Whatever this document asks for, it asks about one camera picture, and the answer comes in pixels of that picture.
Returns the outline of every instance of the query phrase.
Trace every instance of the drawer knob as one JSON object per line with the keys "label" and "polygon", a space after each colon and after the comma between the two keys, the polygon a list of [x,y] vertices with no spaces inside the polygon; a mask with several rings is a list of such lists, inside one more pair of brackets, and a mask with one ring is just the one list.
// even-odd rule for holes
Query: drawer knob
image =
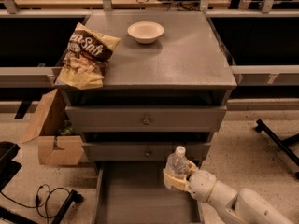
{"label": "drawer knob", "polygon": [[143,119],[143,124],[144,125],[149,125],[150,124],[150,119],[149,118],[144,118]]}
{"label": "drawer knob", "polygon": [[151,154],[150,151],[149,151],[149,150],[146,150],[145,156],[146,156],[146,157],[149,157],[150,154]]}

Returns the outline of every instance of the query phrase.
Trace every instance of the chip bag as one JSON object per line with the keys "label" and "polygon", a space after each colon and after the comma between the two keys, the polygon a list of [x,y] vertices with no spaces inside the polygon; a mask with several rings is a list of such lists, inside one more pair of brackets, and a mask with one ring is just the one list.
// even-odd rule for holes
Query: chip bag
{"label": "chip bag", "polygon": [[121,40],[92,32],[78,23],[69,39],[59,79],[81,90],[100,88],[108,59]]}

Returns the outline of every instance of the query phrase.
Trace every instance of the water bottle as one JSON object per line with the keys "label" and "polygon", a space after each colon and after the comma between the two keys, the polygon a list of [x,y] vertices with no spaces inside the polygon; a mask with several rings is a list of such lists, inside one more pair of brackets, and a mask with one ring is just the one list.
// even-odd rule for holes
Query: water bottle
{"label": "water bottle", "polygon": [[[183,146],[178,146],[176,151],[168,156],[165,170],[169,175],[178,177],[179,175],[188,174],[188,160],[185,154],[186,148]],[[166,181],[164,181],[164,185],[169,190],[176,190],[175,187],[169,185]]]}

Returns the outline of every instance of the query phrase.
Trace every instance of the floor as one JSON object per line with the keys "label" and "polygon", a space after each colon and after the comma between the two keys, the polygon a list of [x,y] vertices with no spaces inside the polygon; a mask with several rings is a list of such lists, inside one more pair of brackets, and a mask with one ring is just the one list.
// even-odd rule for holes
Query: floor
{"label": "floor", "polygon": [[[261,119],[280,138],[292,136],[298,133],[299,110],[263,109],[264,106],[261,109],[247,106],[243,110],[229,110],[220,131],[213,137],[202,168],[233,189],[247,187],[255,190],[290,221],[298,224],[299,179],[295,178],[294,173],[299,171],[299,167],[265,133],[255,132],[254,127],[256,120]],[[0,140],[18,144],[31,114],[18,120],[14,119],[14,115],[0,113]],[[21,150],[14,161],[21,163],[22,168],[2,192],[19,203],[34,206],[37,190],[43,184],[48,184],[50,189],[74,189],[84,200],[82,203],[72,203],[62,223],[92,223],[97,176],[91,164],[84,162],[74,167],[39,165],[36,140],[19,146]],[[299,145],[291,149],[299,154]],[[46,187],[39,191],[42,200],[45,200],[46,193]],[[50,215],[59,210],[65,197],[66,191],[63,189],[53,193],[48,204]],[[0,205],[37,223],[47,223],[35,208],[21,207],[1,194]],[[206,224],[223,223],[208,204],[203,203],[202,209]]]}

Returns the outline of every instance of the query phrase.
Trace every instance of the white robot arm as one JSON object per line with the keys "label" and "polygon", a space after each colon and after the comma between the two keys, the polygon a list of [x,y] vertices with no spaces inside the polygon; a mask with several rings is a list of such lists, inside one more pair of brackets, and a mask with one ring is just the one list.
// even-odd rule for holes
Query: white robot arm
{"label": "white robot arm", "polygon": [[164,169],[164,180],[176,189],[188,191],[198,202],[211,205],[226,224],[292,224],[255,191],[243,188],[237,192],[191,161],[189,167],[189,176],[177,177]]}

